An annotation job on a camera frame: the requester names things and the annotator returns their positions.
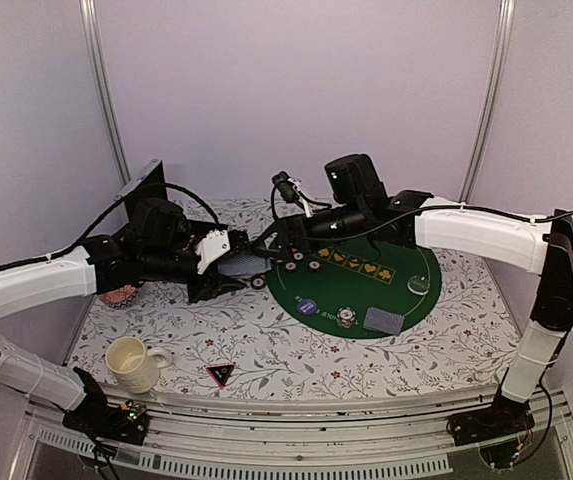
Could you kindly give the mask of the blue playing card deck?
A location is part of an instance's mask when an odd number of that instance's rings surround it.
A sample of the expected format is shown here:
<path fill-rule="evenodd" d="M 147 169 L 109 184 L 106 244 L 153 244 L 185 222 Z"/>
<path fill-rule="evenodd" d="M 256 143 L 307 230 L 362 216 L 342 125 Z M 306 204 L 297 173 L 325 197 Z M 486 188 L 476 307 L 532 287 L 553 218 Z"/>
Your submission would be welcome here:
<path fill-rule="evenodd" d="M 217 262 L 218 272 L 229 277 L 250 277 L 271 269 L 271 261 L 252 253 L 240 253 Z"/>

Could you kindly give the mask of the blue small blind button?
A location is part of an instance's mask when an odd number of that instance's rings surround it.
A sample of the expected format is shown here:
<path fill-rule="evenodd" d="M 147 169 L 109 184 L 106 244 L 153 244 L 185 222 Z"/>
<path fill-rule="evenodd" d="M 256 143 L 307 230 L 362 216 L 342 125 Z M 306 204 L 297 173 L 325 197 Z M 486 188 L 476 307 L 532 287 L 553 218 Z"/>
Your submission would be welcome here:
<path fill-rule="evenodd" d="M 311 316 L 317 313 L 317 303 L 312 299 L 302 299 L 296 305 L 296 310 L 304 316 Z"/>

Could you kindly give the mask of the black triangular marker tag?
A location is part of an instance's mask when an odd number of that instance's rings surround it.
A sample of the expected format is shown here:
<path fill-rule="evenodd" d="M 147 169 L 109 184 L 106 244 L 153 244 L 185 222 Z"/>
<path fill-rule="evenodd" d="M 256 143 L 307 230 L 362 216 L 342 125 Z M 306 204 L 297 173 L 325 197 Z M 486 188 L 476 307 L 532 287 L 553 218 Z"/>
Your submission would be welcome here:
<path fill-rule="evenodd" d="M 209 373 L 219 388 L 224 388 L 227 385 L 234 369 L 234 364 L 225 364 L 209 366 L 206 368 L 206 371 Z"/>

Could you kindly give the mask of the poker chip stack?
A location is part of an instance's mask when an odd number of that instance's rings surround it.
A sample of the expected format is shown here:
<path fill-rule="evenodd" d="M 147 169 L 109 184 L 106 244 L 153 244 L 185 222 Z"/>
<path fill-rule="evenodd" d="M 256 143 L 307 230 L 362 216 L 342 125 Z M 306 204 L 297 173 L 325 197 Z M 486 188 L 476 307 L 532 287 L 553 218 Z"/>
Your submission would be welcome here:
<path fill-rule="evenodd" d="M 340 328 L 350 329 L 356 323 L 356 312 L 350 307 L 341 307 L 337 311 L 336 323 Z"/>

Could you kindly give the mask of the dealt blue card pile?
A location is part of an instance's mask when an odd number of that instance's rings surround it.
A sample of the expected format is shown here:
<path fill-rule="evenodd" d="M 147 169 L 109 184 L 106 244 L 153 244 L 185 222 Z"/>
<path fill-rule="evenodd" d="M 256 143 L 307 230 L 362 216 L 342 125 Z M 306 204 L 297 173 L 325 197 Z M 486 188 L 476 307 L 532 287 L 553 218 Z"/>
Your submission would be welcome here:
<path fill-rule="evenodd" d="M 363 321 L 366 330 L 397 336 L 401 333 L 404 316 L 376 307 L 369 307 Z"/>

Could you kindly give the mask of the white dealer button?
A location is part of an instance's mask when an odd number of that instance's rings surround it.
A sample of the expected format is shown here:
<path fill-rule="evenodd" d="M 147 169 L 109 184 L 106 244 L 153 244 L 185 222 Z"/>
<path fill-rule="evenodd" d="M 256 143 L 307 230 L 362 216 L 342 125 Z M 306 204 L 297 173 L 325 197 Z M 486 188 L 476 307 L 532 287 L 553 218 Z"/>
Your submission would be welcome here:
<path fill-rule="evenodd" d="M 425 296 L 431 288 L 430 279 L 424 275 L 414 275 L 407 281 L 407 289 L 414 295 Z"/>

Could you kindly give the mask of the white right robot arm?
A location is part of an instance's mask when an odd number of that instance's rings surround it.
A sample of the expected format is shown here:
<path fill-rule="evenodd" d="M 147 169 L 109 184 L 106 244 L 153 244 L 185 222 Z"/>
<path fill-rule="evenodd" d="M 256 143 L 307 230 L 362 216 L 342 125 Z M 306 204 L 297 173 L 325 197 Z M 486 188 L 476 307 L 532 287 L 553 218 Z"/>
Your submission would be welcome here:
<path fill-rule="evenodd" d="M 538 381 L 573 329 L 573 221 L 571 212 L 524 216 L 448 201 L 429 192 L 389 196 L 371 158 L 350 154 L 324 167 L 335 206 L 275 219 L 251 244 L 252 252 L 287 261 L 360 237 L 407 248 L 449 249 L 496 260 L 539 276 L 530 322 L 483 427 L 503 436 L 522 417 Z"/>

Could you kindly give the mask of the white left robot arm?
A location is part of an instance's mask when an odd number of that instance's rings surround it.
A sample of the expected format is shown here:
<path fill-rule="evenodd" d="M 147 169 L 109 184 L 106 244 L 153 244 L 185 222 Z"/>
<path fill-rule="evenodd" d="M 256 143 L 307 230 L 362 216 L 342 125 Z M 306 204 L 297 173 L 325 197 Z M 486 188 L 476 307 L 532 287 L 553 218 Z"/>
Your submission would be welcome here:
<path fill-rule="evenodd" d="M 187 287 L 192 303 L 243 288 L 218 260 L 243 251 L 248 235 L 218 219 L 188 219 L 164 198 L 142 198 L 113 235 L 83 236 L 60 252 L 0 266 L 0 319 L 70 297 L 105 294 L 144 282 Z M 114 412 L 87 372 L 59 367 L 0 336 L 0 383 L 50 401 L 94 434 L 114 426 Z"/>

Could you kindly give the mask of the round green poker mat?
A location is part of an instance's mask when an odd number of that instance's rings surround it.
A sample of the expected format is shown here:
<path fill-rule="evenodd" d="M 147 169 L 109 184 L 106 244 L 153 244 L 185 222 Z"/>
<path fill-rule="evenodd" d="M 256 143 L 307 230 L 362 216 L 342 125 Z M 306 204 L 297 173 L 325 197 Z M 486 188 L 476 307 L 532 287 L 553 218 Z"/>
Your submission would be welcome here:
<path fill-rule="evenodd" d="M 322 265 L 317 273 L 308 270 L 312 260 Z M 357 239 L 303 254 L 295 262 L 298 264 L 295 272 L 286 271 L 285 264 L 276 264 L 265 275 L 272 297 L 299 323 L 339 338 L 391 336 L 363 327 L 369 307 L 403 315 L 402 331 L 406 331 L 428 317 L 441 292 L 442 274 L 437 257 L 425 248 L 409 249 L 385 242 L 370 244 L 365 239 Z M 427 295 L 414 295 L 407 289 L 407 281 L 414 275 L 430 279 Z M 297 312 L 296 305 L 302 299 L 317 303 L 315 315 Z M 336 323 L 341 307 L 350 307 L 356 312 L 356 323 L 350 329 L 340 328 Z"/>

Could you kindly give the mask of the cream ceramic mug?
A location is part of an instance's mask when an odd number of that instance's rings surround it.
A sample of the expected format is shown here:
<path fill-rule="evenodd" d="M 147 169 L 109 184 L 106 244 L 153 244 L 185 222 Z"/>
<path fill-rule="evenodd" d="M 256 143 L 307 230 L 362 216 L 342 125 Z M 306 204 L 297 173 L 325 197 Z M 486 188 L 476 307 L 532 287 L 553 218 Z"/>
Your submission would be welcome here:
<path fill-rule="evenodd" d="M 108 346 L 105 362 L 123 390 L 143 394 L 157 384 L 161 370 L 173 363 L 173 355 L 161 347 L 148 349 L 138 338 L 122 337 Z"/>

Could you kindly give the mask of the floral white table mat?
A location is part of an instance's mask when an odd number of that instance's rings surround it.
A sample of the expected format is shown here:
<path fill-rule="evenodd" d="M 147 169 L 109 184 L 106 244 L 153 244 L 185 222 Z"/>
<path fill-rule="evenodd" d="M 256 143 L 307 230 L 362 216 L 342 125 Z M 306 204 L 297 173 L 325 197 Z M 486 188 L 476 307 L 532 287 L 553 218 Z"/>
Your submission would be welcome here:
<path fill-rule="evenodd" d="M 160 392 L 245 400 L 348 400 L 496 384 L 519 333 L 484 260 L 435 250 L 441 292 L 431 313 L 397 336 L 339 338 L 288 315 L 266 286 L 189 303 L 183 286 L 153 283 L 121 308 L 96 302 L 69 362 L 110 382 L 108 346 L 135 337 L 173 355 Z M 234 364 L 224 388 L 206 368 Z"/>

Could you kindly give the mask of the aluminium front rail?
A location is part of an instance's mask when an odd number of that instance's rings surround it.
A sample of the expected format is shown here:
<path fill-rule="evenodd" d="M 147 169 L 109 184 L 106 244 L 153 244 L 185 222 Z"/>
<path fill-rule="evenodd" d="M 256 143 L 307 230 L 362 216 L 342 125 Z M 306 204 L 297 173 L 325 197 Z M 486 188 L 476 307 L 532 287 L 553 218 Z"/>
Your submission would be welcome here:
<path fill-rule="evenodd" d="M 362 400 L 259 401 L 157 395 L 140 446 L 92 442 L 32 401 L 12 479 L 573 479 L 573 415 L 538 391 L 527 433 L 459 445 L 448 419 L 490 404 L 493 389 Z"/>

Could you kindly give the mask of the right aluminium frame post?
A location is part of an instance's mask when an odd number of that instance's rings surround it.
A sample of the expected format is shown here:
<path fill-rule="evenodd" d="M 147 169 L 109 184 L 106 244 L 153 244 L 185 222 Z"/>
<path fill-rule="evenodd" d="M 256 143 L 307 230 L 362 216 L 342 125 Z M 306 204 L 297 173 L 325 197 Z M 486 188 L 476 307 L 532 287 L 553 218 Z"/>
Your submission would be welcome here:
<path fill-rule="evenodd" d="M 515 4 L 516 2 L 514 0 L 501 0 L 499 2 L 494 45 L 484 101 L 482 103 L 470 159 L 458 196 L 459 202 L 469 203 L 471 201 L 477 181 L 480 178 L 485 150 L 490 138 L 493 117 L 510 48 Z"/>

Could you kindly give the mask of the aluminium frame post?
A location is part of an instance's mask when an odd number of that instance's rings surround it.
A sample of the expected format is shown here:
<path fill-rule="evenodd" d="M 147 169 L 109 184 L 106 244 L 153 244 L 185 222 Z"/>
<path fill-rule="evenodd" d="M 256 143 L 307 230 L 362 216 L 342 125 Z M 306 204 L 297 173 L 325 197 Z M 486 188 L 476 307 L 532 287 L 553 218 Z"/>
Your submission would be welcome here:
<path fill-rule="evenodd" d="M 125 157 L 119 125 L 112 101 L 106 65 L 101 44 L 96 2 L 79 1 L 82 28 L 90 61 L 102 118 L 105 124 L 118 178 L 123 186 L 131 180 L 130 169 Z"/>
<path fill-rule="evenodd" d="M 469 203 L 471 201 L 477 181 L 480 178 L 485 150 L 490 138 L 493 117 L 510 48 L 515 4 L 516 2 L 514 0 L 501 0 L 499 2 L 494 45 L 484 101 L 482 103 L 470 159 L 458 196 L 459 202 Z"/>

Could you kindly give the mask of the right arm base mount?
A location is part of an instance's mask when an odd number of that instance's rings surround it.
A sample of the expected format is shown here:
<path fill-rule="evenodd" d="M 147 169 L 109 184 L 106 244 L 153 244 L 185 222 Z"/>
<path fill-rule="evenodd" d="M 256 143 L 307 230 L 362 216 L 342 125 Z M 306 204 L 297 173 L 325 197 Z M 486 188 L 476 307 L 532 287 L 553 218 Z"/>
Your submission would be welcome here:
<path fill-rule="evenodd" d="M 446 431 L 456 446 L 481 445 L 503 437 L 508 440 L 479 448 L 482 461 L 490 468 L 512 468 L 531 438 L 534 418 L 528 402 L 518 403 L 496 394 L 488 407 L 451 415 Z"/>

